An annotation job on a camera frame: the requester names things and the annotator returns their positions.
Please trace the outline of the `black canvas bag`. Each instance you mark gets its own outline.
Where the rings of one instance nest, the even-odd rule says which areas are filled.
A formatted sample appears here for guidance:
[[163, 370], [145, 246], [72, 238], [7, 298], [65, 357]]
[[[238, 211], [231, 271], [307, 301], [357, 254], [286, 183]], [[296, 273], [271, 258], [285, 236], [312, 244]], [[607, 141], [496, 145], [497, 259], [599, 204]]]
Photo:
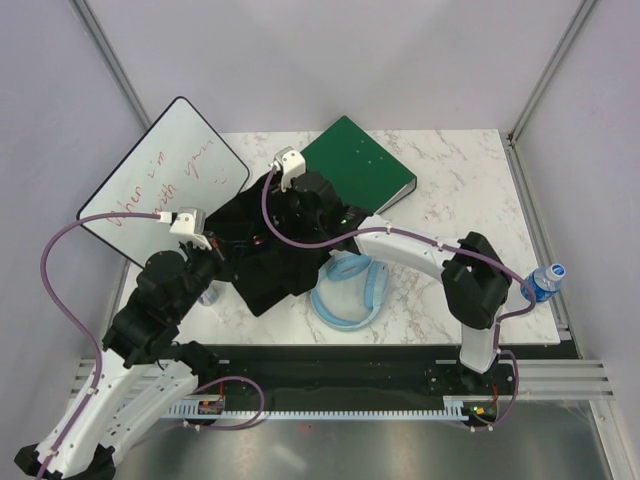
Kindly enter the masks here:
[[[204, 233], [213, 251], [222, 254], [216, 279], [231, 283], [246, 306], [260, 316], [287, 296], [299, 296], [315, 287], [320, 267], [329, 259], [326, 250], [294, 248], [267, 228], [261, 210], [266, 178], [210, 214]], [[266, 238], [254, 246], [256, 235]]]

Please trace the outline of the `water bottle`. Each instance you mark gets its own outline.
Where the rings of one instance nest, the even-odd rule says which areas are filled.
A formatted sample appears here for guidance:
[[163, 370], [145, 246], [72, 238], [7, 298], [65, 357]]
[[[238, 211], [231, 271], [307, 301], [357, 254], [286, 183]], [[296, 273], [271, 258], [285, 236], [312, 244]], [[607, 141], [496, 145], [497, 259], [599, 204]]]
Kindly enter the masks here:
[[566, 268], [560, 263], [538, 267], [525, 278], [525, 286], [520, 287], [521, 295], [529, 301], [533, 293], [537, 304], [553, 297], [562, 286]]

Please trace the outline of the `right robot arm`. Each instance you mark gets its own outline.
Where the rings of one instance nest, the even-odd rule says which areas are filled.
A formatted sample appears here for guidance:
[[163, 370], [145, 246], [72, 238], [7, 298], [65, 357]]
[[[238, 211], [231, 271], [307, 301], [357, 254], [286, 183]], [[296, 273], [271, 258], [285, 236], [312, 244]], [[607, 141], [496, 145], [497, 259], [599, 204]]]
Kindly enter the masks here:
[[[336, 193], [282, 189], [273, 170], [259, 182], [261, 217], [275, 246], [313, 261], [317, 273], [332, 252], [340, 257], [371, 257], [416, 270], [443, 288], [450, 315], [461, 325], [458, 381], [467, 392], [483, 392], [494, 381], [497, 324], [514, 272], [477, 232], [463, 238], [429, 237], [391, 225], [383, 217], [345, 205]], [[302, 199], [316, 199], [304, 206]]]

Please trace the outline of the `water bottle near left arm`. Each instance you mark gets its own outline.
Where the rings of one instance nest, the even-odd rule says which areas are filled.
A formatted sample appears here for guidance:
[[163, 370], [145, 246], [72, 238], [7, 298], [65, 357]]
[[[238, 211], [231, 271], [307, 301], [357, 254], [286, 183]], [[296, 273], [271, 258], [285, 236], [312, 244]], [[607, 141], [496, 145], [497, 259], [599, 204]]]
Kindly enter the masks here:
[[198, 302], [203, 306], [212, 306], [218, 300], [219, 294], [214, 286], [209, 286], [199, 297]]

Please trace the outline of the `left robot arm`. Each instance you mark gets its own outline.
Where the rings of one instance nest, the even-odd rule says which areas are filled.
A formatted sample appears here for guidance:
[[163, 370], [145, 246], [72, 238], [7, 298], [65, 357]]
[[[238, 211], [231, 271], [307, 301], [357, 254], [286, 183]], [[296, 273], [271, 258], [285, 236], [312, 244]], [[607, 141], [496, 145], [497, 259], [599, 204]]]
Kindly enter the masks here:
[[170, 349], [181, 321], [222, 271], [218, 254], [191, 244], [152, 255], [72, 406], [44, 440], [18, 451], [16, 465], [36, 479], [110, 479], [171, 406], [195, 391], [215, 389], [218, 360], [191, 341], [134, 400], [125, 399]]

